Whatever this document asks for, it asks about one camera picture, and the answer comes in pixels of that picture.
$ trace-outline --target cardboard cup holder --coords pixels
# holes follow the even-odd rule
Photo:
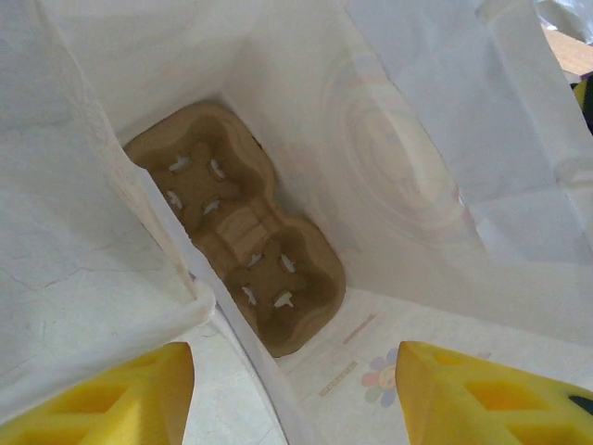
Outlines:
[[[125,151],[272,356],[298,350],[335,315],[346,291],[340,260],[313,223],[279,210],[271,162],[232,112],[182,108]]]

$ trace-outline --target printed flower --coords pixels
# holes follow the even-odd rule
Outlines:
[[[368,388],[364,399],[373,403],[381,398],[381,406],[387,408],[396,399],[397,348],[391,349],[385,358],[377,357],[371,362],[372,372],[362,376],[360,383]]]

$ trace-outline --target white paper bag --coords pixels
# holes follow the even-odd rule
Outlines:
[[[593,139],[527,0],[32,0],[32,14],[100,167],[203,313],[196,281],[212,288],[289,443],[321,443],[302,406],[345,425],[324,397],[392,341],[402,299],[593,346]],[[121,149],[207,98],[247,124],[283,205],[346,267],[343,310],[279,361],[310,404]]]

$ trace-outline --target paper bag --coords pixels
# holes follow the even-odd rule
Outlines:
[[[317,223],[346,267],[343,310],[279,361],[299,393],[317,391],[315,410],[343,406],[324,396],[372,358],[402,299],[593,345],[593,142],[533,6],[400,3],[32,1],[100,167],[211,310],[196,282],[212,288],[293,444],[321,439],[121,149],[202,99],[246,123],[282,205]],[[319,388],[326,364],[344,371]]]

